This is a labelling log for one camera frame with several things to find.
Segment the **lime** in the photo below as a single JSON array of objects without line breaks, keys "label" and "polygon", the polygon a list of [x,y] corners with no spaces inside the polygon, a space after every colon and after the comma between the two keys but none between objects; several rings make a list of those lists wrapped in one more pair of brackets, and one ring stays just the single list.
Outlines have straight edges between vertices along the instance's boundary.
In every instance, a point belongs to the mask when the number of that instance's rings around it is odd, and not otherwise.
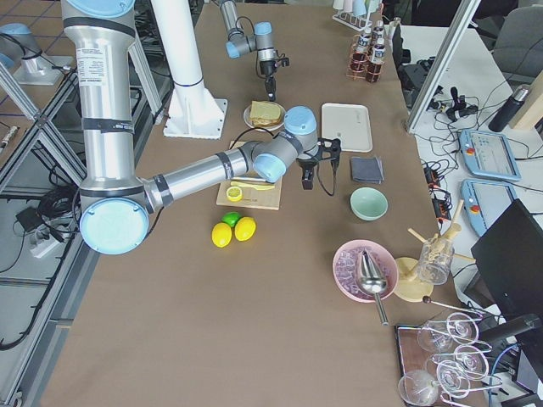
[{"label": "lime", "polygon": [[234,227],[240,218],[241,215],[238,212],[228,212],[222,217],[221,220],[230,227]]}]

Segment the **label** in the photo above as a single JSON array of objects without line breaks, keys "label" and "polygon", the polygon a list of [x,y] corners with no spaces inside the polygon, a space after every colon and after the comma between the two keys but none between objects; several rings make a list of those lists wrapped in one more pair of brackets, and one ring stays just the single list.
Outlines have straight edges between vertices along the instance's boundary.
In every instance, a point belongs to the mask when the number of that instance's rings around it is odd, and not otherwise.
[{"label": "label", "polygon": [[372,50],[372,56],[370,57],[372,64],[384,64],[384,48],[374,47]]},{"label": "label", "polygon": [[367,46],[370,44],[371,37],[359,36],[358,43],[356,44],[356,51],[358,53],[364,53],[367,50]]},{"label": "label", "polygon": [[106,86],[108,84],[103,48],[78,48],[76,56],[79,86]]}]

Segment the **lemon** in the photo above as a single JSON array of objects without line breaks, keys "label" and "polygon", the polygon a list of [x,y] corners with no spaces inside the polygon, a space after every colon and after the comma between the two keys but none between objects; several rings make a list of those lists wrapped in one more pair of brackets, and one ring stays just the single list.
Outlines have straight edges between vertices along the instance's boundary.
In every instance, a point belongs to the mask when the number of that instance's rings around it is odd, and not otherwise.
[{"label": "lemon", "polygon": [[251,217],[244,216],[243,218],[238,220],[238,223],[236,224],[236,227],[234,229],[234,235],[240,242],[245,242],[255,234],[255,231],[255,220]]},{"label": "lemon", "polygon": [[211,240],[218,248],[224,248],[232,240],[232,228],[224,222],[217,223],[211,231]]}]

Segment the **pink bowl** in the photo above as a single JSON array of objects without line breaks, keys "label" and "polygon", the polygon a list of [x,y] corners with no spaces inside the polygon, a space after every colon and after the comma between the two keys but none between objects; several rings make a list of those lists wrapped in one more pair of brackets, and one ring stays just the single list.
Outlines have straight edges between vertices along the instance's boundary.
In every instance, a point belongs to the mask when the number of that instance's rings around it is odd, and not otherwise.
[{"label": "pink bowl", "polygon": [[350,299],[360,303],[373,303],[372,295],[364,293],[355,281],[356,256],[366,250],[387,279],[387,289],[381,299],[387,298],[398,284],[398,267],[386,248],[369,240],[351,240],[341,246],[333,256],[333,278],[339,289]]}]

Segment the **gray cloth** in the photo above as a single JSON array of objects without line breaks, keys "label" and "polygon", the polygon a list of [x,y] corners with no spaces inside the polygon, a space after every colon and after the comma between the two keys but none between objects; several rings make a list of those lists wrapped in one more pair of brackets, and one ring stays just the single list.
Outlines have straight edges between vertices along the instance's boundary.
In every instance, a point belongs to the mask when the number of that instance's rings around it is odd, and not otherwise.
[{"label": "gray cloth", "polygon": [[378,157],[369,159],[352,157],[350,159],[350,174],[353,181],[380,184],[384,181],[383,163]]}]

